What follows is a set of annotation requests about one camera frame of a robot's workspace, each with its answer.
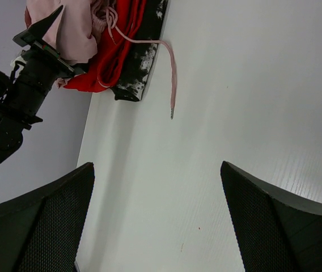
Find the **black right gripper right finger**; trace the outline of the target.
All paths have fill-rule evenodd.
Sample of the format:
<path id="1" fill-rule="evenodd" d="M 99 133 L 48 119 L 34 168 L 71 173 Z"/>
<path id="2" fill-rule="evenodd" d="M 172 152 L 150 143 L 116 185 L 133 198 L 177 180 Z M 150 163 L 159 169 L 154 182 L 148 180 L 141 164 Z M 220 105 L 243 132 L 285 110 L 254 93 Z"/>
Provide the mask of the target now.
<path id="1" fill-rule="evenodd" d="M 322 203 L 226 161 L 221 179 L 245 271 L 322 271 Z"/>

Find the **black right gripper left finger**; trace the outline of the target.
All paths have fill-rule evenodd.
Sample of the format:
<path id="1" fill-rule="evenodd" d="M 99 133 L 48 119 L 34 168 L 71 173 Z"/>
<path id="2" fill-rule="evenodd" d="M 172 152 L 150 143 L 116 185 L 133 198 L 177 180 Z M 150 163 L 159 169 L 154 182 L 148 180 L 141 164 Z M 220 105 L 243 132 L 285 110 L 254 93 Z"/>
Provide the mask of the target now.
<path id="1" fill-rule="evenodd" d="M 93 163 L 0 203 L 0 271 L 79 271 L 79 243 L 95 182 Z"/>

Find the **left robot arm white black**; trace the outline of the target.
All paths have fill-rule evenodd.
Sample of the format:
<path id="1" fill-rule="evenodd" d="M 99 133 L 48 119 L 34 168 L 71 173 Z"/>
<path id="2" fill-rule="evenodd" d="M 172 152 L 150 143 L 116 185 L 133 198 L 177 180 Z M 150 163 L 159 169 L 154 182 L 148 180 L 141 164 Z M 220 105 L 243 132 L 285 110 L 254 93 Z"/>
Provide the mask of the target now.
<path id="1" fill-rule="evenodd" d="M 0 71 L 0 164 L 23 143 L 23 130 L 42 122 L 36 114 L 57 79 L 85 73 L 86 65 L 69 65 L 43 37 L 62 14 L 60 5 L 49 16 L 14 36 L 21 47 L 21 61 L 15 61 L 10 75 Z"/>

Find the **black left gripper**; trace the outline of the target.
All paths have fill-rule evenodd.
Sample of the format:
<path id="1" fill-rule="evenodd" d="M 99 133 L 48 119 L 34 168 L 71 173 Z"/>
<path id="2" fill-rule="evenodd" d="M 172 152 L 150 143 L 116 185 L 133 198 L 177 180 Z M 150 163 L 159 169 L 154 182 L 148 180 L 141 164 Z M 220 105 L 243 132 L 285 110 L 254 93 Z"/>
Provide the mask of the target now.
<path id="1" fill-rule="evenodd" d="M 88 64 L 70 65 L 53 48 L 57 46 L 63 11 L 61 4 L 26 5 L 27 30 L 13 38 L 21 47 L 30 46 L 21 54 L 26 64 L 12 88 L 15 110 L 39 110 L 57 79 L 71 79 L 88 72 Z"/>

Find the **light pink trousers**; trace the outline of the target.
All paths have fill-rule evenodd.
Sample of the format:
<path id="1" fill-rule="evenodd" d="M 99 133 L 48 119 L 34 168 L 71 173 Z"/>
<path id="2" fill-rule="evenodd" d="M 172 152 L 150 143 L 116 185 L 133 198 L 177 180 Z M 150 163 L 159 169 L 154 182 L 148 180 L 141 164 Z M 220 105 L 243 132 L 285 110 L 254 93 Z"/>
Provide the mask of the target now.
<path id="1" fill-rule="evenodd" d="M 97 53 L 96 38 L 92 35 L 92 1 L 27 1 L 27 4 L 61 4 L 64 6 L 55 48 L 61 57 L 70 65 L 86 63 Z M 128 41 L 131 44 L 162 44 L 162 40 Z M 70 79 L 59 79 L 60 87 Z"/>

